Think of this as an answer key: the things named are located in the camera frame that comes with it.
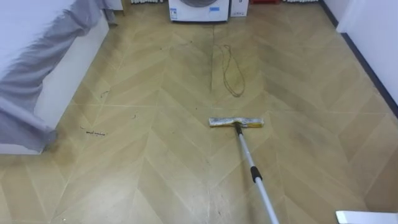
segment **floor mop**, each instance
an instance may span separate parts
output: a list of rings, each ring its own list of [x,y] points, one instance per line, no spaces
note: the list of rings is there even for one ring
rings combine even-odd
[[[243,138],[242,128],[261,128],[264,125],[264,120],[262,118],[209,118],[210,127],[219,127],[219,126],[233,126],[235,127],[236,134],[238,134],[239,141],[241,142],[242,149],[246,158],[248,159],[250,165],[250,172],[253,182],[257,185],[262,201],[266,206],[266,211],[268,213],[269,219],[272,224],[279,224],[278,218],[275,214],[274,208],[272,208],[271,201],[267,195],[267,191],[262,183],[262,177],[254,165],[253,158],[250,155],[250,151],[246,142]]]

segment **mop head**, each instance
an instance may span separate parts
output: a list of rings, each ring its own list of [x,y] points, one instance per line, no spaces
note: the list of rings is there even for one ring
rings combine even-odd
[[[209,118],[210,127],[234,126],[239,123],[242,128],[261,128],[264,125],[262,118]]]

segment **washing machine door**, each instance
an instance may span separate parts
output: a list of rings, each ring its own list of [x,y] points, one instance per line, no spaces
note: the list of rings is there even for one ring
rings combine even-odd
[[[184,2],[185,4],[191,6],[191,7],[206,7],[217,0],[181,0],[181,2]]]

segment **white box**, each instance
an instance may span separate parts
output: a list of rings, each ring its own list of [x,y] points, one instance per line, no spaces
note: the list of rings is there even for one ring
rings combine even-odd
[[[231,17],[243,17],[248,14],[249,0],[231,0]]]

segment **white wall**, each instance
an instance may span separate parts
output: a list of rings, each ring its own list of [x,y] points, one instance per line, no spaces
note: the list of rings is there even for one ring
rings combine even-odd
[[[360,2],[345,32],[398,103],[398,1]]]
[[[343,17],[350,0],[324,0],[330,11],[335,15],[337,21]]]

